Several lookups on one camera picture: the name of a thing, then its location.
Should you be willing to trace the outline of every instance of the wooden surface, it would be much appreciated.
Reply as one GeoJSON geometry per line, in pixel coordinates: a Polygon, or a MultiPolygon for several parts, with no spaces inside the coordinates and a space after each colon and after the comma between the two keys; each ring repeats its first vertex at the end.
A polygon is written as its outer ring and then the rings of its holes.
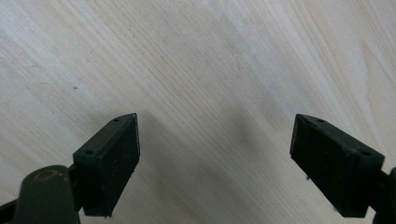
{"type": "Polygon", "coordinates": [[[141,161],[83,223],[371,223],[333,211],[290,139],[320,117],[395,166],[395,26],[393,0],[1,1],[0,203],[136,112],[141,161]]]}

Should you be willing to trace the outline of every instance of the light wood grain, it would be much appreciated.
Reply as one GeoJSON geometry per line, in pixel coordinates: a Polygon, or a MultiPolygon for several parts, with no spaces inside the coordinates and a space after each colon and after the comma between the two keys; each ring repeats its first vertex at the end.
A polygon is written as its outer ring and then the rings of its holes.
{"type": "Polygon", "coordinates": [[[343,219],[290,159],[296,113],[396,162],[396,3],[2,1],[0,203],[136,112],[141,162],[113,218],[83,223],[343,219]]]}

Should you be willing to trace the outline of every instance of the wooden table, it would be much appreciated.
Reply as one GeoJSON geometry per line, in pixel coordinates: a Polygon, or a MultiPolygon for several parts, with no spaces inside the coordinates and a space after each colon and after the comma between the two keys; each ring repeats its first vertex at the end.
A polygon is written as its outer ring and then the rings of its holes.
{"type": "Polygon", "coordinates": [[[136,112],[141,161],[82,223],[371,223],[333,211],[290,139],[320,117],[395,166],[395,26],[392,0],[2,1],[0,203],[136,112]]]}

